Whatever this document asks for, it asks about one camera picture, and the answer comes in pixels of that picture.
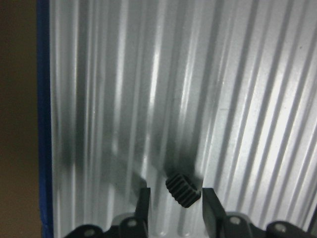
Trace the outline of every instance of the gear teeth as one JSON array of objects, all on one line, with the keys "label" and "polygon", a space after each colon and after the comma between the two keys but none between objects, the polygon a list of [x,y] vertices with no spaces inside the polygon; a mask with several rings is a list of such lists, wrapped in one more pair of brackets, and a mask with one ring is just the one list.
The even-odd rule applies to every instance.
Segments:
[{"label": "gear teeth", "polygon": [[201,197],[201,192],[183,174],[173,174],[166,180],[166,187],[174,199],[183,207],[188,208]]}]

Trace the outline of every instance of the blue frame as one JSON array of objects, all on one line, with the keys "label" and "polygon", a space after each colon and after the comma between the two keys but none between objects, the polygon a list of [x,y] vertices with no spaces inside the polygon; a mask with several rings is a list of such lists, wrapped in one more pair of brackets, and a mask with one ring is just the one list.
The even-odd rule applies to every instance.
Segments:
[{"label": "blue frame", "polygon": [[53,238],[49,0],[37,0],[37,83],[42,237]]}]

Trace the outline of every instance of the brown background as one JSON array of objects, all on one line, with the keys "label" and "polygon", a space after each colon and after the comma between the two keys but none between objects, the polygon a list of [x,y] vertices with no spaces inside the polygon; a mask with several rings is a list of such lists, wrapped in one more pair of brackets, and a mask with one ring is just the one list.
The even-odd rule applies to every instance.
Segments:
[{"label": "brown background", "polygon": [[0,237],[39,238],[36,2],[0,0]]}]

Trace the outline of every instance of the corrugated metal surface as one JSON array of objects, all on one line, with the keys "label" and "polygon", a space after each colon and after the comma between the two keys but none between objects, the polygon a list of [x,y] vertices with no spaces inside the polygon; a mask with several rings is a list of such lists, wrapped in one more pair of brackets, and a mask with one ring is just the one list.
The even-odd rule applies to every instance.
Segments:
[{"label": "corrugated metal surface", "polygon": [[256,225],[317,204],[317,1],[51,1],[54,232],[152,189],[152,237],[206,237],[177,168]]}]

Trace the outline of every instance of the screw hole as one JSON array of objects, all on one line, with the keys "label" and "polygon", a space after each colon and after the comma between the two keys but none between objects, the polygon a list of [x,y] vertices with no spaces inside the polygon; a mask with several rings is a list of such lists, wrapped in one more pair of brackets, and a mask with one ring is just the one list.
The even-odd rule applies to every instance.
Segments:
[{"label": "screw hole", "polygon": [[238,225],[238,224],[240,224],[241,219],[238,218],[238,217],[230,217],[230,222],[231,222],[232,224]]},{"label": "screw hole", "polygon": [[277,223],[277,224],[275,224],[274,227],[279,232],[282,232],[282,233],[286,232],[286,226],[284,226],[283,224]]},{"label": "screw hole", "polygon": [[94,229],[89,229],[86,230],[84,233],[84,237],[92,237],[95,234],[95,230]]},{"label": "screw hole", "polygon": [[135,219],[130,219],[127,223],[128,227],[135,227],[137,224],[138,223]]}]

